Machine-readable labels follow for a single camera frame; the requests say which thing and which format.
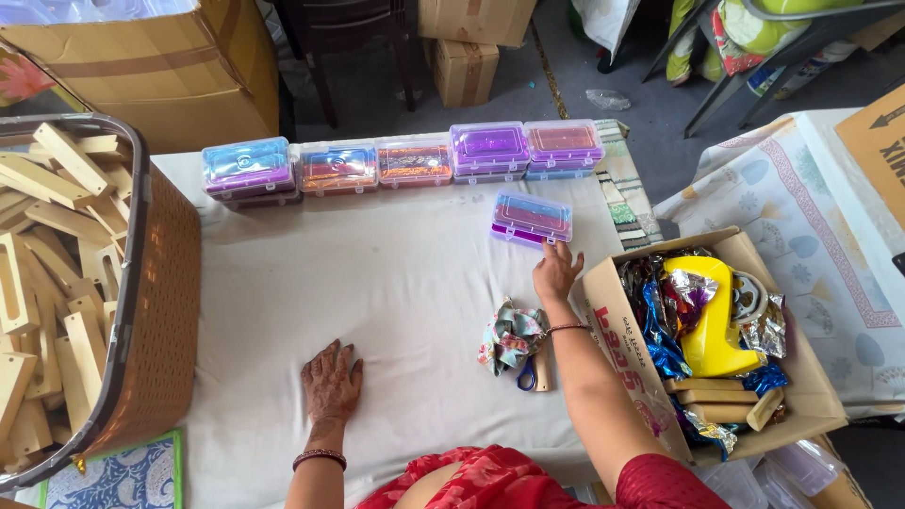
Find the blue scissors handle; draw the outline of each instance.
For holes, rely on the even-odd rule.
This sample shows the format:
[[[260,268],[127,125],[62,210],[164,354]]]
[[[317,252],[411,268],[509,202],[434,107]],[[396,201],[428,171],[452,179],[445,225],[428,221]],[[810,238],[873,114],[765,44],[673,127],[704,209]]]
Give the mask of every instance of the blue scissors handle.
[[[525,385],[525,383],[523,383],[524,379],[527,379],[530,383]],[[519,389],[528,391],[534,389],[534,384],[537,383],[537,381],[537,376],[534,373],[534,356],[531,355],[525,359],[525,366],[522,367],[519,377],[515,379],[515,384]]]

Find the printed arrow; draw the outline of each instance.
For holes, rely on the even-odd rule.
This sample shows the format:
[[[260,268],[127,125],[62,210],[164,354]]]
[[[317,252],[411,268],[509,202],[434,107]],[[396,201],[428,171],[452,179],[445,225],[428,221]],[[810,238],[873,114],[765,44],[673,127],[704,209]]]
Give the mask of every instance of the printed arrow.
[[[905,106],[899,106],[899,108],[897,110],[893,111],[892,113],[889,113],[886,115],[881,115],[881,116],[877,117],[877,121],[875,121],[873,123],[873,125],[871,126],[871,129],[875,129],[878,127],[886,127],[886,126],[890,125],[890,122],[895,120],[895,118],[900,115],[905,115]]]

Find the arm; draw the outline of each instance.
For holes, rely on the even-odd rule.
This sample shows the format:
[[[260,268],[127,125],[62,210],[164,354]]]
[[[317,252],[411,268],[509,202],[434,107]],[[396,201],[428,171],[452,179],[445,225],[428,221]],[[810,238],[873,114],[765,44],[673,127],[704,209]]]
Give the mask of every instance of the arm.
[[[581,323],[568,294],[585,265],[584,255],[579,253],[575,266],[571,264],[568,246],[557,241],[556,247],[544,244],[544,259],[534,269],[534,289],[551,327]],[[587,330],[554,331],[552,340],[569,418],[606,489],[615,493],[616,482],[629,460],[649,453],[668,455]]]
[[[339,340],[333,341],[301,371],[309,405],[311,433],[305,451],[328,449],[342,454],[346,422],[358,403],[364,361],[359,359],[348,373],[354,345],[333,356]],[[313,457],[301,462],[292,476],[286,509],[341,509],[343,506],[342,467],[334,459]]]

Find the woman's left hand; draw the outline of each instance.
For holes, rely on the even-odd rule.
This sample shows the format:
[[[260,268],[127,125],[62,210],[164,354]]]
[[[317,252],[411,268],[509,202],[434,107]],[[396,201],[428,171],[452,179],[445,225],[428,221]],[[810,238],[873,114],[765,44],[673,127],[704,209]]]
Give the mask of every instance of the woman's left hand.
[[[355,345],[347,345],[337,355],[338,348],[339,340],[333,341],[301,370],[308,415],[314,425],[324,419],[337,419],[345,426],[358,404],[365,362],[356,361],[349,375],[348,360]]]

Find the bangle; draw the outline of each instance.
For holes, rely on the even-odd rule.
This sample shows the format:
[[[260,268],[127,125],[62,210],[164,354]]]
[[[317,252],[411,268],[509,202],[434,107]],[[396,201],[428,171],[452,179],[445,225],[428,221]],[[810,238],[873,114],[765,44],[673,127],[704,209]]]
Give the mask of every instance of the bangle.
[[[545,335],[549,336],[549,335],[552,334],[553,332],[555,332],[555,331],[562,331],[563,329],[584,329],[584,330],[586,330],[586,331],[591,331],[591,326],[590,326],[590,325],[584,325],[583,323],[567,323],[567,324],[565,324],[565,325],[557,325],[557,326],[555,326],[555,327],[550,327],[550,328],[547,330],[547,332],[546,332]]]
[[[292,472],[295,472],[295,469],[299,467],[299,464],[306,459],[312,459],[313,457],[328,457],[330,459],[336,460],[339,463],[339,466],[342,466],[342,471],[346,471],[346,457],[342,456],[340,453],[336,451],[331,451],[329,449],[311,449],[308,452],[301,453],[296,456],[295,461],[292,462]]]

